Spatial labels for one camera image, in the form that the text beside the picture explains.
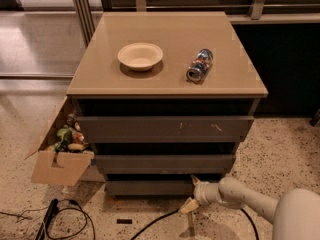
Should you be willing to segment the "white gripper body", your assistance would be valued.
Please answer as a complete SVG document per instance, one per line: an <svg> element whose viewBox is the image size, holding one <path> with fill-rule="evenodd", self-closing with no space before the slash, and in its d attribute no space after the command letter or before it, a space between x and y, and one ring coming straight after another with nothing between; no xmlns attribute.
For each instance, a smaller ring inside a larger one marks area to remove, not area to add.
<svg viewBox="0 0 320 240"><path fill-rule="evenodd" d="M218 183L199 182L195 185L193 195L200 205L218 203L221 200Z"/></svg>

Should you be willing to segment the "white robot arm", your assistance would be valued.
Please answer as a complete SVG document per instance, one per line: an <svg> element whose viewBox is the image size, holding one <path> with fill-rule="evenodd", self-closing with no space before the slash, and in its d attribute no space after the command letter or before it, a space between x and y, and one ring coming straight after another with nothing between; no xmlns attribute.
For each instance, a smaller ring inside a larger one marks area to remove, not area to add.
<svg viewBox="0 0 320 240"><path fill-rule="evenodd" d="M218 183L193 176L193 197L179 209L187 214L200 206L217 203L231 209L248 206L272 224L272 240L320 240L320 195L296 188L279 200L256 192L232 177Z"/></svg>

